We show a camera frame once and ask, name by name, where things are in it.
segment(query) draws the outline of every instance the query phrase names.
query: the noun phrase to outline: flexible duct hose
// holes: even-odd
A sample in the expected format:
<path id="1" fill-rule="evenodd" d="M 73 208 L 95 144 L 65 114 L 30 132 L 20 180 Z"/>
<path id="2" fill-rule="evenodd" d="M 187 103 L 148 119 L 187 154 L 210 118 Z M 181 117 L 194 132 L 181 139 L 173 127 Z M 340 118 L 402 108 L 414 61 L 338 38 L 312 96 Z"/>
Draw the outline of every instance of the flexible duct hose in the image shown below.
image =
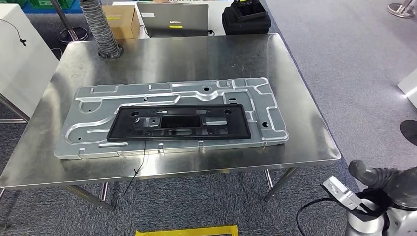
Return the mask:
<path id="1" fill-rule="evenodd" d="M 105 59 L 117 58 L 123 48 L 117 45 L 101 3 L 98 0 L 80 0 L 80 7 L 98 44 L 98 54 Z"/>

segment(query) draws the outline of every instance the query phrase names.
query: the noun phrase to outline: yellow label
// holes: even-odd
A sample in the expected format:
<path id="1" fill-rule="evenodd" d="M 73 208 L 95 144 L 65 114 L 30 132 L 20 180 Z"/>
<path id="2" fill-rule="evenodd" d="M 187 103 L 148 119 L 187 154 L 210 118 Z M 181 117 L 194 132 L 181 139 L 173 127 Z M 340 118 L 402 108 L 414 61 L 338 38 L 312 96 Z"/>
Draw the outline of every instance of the yellow label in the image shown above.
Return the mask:
<path id="1" fill-rule="evenodd" d="M 238 227 L 236 225 L 208 227 L 187 230 L 168 230 L 142 233 L 135 232 L 135 236 L 214 236 L 214 235 L 231 235 L 239 236 Z"/>

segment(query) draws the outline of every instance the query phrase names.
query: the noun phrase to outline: laptop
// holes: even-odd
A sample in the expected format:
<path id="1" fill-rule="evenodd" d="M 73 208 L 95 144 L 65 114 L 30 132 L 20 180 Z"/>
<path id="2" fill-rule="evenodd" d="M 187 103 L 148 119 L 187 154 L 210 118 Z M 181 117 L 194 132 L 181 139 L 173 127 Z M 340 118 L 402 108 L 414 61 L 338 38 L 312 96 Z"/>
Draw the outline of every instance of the laptop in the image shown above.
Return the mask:
<path id="1" fill-rule="evenodd" d="M 207 36 L 209 5 L 137 3 L 149 37 Z"/>

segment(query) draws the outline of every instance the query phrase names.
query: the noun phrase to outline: black case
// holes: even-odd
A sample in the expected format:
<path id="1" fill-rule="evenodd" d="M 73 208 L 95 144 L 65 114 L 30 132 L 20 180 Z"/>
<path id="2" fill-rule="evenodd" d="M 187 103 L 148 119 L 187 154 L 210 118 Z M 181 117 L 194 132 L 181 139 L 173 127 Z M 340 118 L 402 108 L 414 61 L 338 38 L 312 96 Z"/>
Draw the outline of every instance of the black case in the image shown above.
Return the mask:
<path id="1" fill-rule="evenodd" d="M 223 12 L 223 28 L 226 35 L 237 34 L 262 34 L 268 33 L 271 27 L 271 18 L 257 18 L 240 23 L 231 7 L 226 7 Z"/>

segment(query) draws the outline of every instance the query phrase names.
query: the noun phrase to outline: floor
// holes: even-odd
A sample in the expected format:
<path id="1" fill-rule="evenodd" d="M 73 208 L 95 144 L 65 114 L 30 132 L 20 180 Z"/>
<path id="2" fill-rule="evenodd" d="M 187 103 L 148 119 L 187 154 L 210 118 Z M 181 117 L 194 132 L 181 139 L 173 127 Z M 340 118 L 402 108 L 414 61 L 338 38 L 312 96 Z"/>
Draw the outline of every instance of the floor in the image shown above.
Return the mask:
<path id="1" fill-rule="evenodd" d="M 417 18 L 388 14 L 392 0 L 267 3 L 345 159 L 417 166 L 399 130 L 417 110 L 397 87 L 417 67 Z"/>
<path id="2" fill-rule="evenodd" d="M 406 141 L 399 124 L 417 117 L 416 109 L 397 88 L 417 64 L 417 18 L 386 13 L 388 0 L 266 0 L 316 103 L 346 159 L 369 166 L 416 166 L 417 147 Z M 63 28 L 55 15 L 28 15 L 50 48 Z M 70 21 L 86 27 L 82 15 Z M 11 117 L 0 107 L 0 116 Z M 24 125 L 0 126 L 0 168 L 11 155 Z M 270 203 L 260 171 L 112 183 L 114 212 L 101 209 L 58 188 L 7 191 L 0 204 L 2 235 L 134 235 L 154 231 L 237 224 L 240 235 L 298 236 L 295 213 L 303 204 L 325 196 L 318 186 L 335 175 L 357 186 L 345 160 L 305 167 Z M 272 172 L 277 180 L 283 170 Z M 84 186 L 96 193 L 100 185 Z M 309 235 L 343 235 L 340 207 L 318 204 L 301 217 Z"/>

